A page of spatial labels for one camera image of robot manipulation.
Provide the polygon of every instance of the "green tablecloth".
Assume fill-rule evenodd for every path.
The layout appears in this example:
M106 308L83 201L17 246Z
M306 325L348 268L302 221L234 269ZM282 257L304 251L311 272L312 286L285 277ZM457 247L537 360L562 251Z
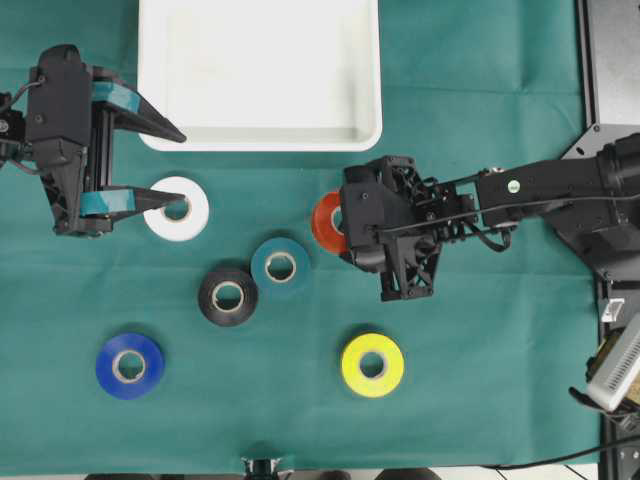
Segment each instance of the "green tablecloth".
M383 154L413 155L442 180L558 157L583 127L573 2L380 3L385 125L369 152L160 153L117 134L114 183L182 174L205 188L213 215L191 242L163 241L141 217L97 241L56 238L39 182L0 172L0 474L237 472L242 456L508 463L597 443L596 416L567 394L596 347L590 275L542 222L504 254L447 246L436 296L389 304L377 277L320 250L308 227L343 167ZM136 32L133 0L5 0L0 84L15 90L42 50L67 42L135 82ZM246 266L275 234L308 249L312 288L213 327L200 280L221 262ZM404 381L383 399L340 377L339 352L362 330L405 353ZM128 331L154 338L167 367L151 394L120 401L94 362Z

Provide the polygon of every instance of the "tape roll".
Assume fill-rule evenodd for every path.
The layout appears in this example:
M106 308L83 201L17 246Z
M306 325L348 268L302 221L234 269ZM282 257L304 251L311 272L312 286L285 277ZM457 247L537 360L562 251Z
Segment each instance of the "tape roll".
M289 268L276 272L277 262ZM251 259L251 276L261 293L273 298L288 298L311 280L311 259L306 250L289 238L272 238L260 245Z
M311 232L316 242L330 253L337 255L347 251L347 239L338 229L340 193L329 192L320 200L311 214Z
M187 213L174 220L166 215L165 208L147 210L144 220L159 237L172 242L184 242L195 238L209 221L209 201L200 185L184 177L167 177L156 182L151 190L180 193L186 197Z
M376 372L363 370L363 359L367 354L377 355L381 361ZM404 357L389 337L367 333L349 342L342 352L341 369L345 383L358 395L384 397L400 384L404 375Z
M221 297L225 287L237 290L237 302L225 301ZM221 327L235 327L246 322L257 304L258 287L241 270L219 269L208 273L198 292L200 311L209 321Z
M137 357L142 368L134 376L122 373L126 355ZM105 392L122 400L141 397L155 387L164 372L160 348L148 337L123 333L104 344L96 359L96 376Z

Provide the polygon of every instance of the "plastic tray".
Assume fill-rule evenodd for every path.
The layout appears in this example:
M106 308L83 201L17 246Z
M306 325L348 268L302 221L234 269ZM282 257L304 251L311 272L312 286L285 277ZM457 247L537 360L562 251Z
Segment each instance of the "plastic tray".
M138 88L181 151L362 151L382 133L377 0L141 0Z

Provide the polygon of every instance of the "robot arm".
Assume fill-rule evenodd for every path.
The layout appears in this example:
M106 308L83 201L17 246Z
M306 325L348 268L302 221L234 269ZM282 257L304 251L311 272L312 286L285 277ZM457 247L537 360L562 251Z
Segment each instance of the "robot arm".
M466 184L475 186L477 207L475 196L458 192ZM422 180L411 158L383 157L345 169L340 193L348 247L342 258L380 274L382 301L431 296L445 244L477 237L501 252L532 216L544 218L602 279L640 281L640 134L593 158L445 183Z
M23 117L11 107L27 90ZM83 63L73 45L59 45L42 53L16 97L0 95L0 167L10 162L40 176L58 235L100 236L118 220L183 200L111 184L116 129L186 140L114 72Z

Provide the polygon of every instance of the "black cable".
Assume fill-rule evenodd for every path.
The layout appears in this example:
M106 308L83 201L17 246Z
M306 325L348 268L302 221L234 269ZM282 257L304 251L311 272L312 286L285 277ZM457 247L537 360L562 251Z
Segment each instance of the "black cable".
M22 97L22 95L24 95L24 92L26 92L27 90L29 90L30 88L33 87L37 87L39 85L42 85L42 81L38 80L37 82L31 82L31 83L27 83L23 86L21 86L18 91L16 92L16 94L11 98L11 100L9 100L9 103L6 103L4 105L2 105L0 107L0 114L6 112L7 110L9 110L11 107L13 107L16 102L18 100L20 100L20 97Z
M603 452L605 450L611 450L612 448L619 447L620 445L626 445L627 443L638 442L640 441L640 435L633 435L627 438L621 438L619 440L615 440L613 442L604 443L602 445L598 445L597 447L588 448L587 450L581 450L576 453L571 453L569 455L563 455L562 457L548 458L546 460L538 460L537 462L531 463L521 463L519 465L487 465L485 468L490 468L492 470L521 470L523 468L532 468L532 467L541 467L542 465L551 465L554 463L562 463L567 460L573 460L574 458L584 457L585 455L590 455L592 453Z
M508 230L502 230L502 244L496 243L491 240L485 232L476 227L469 220L464 220L464 223L474 233L474 236L478 237L482 243L489 247L494 252L502 253L509 249L511 246L511 233Z
M578 471L574 470L574 469L573 469L573 468L571 468L569 465L565 465L565 467L566 467L569 471L571 471L571 472L575 473L575 474L576 474L576 476L577 476L577 477L580 477L582 480L589 480L587 477L585 477L584 475L582 475L580 472L578 472Z
M620 197L607 197L604 195L594 195L594 196L588 196L588 197L555 198L553 200L533 200L529 202L494 205L493 207L479 208L477 210L472 210L470 212L458 213L456 215L450 215L448 217L438 218L436 220L418 222L418 223L413 223L411 225L404 225L401 227L380 228L380 229L377 229L377 231L384 232L384 233L401 232L403 230L411 230L412 228L428 227L429 225L436 225L438 223L448 222L450 220L459 220L461 218L472 217L474 215L482 215L484 213L495 212L497 210L507 210L508 208L540 207L540 206L549 205L555 202L567 202L567 203L602 202L602 201L631 202L633 200L638 200L638 199L640 199L640 193L636 193L634 195L620 196Z

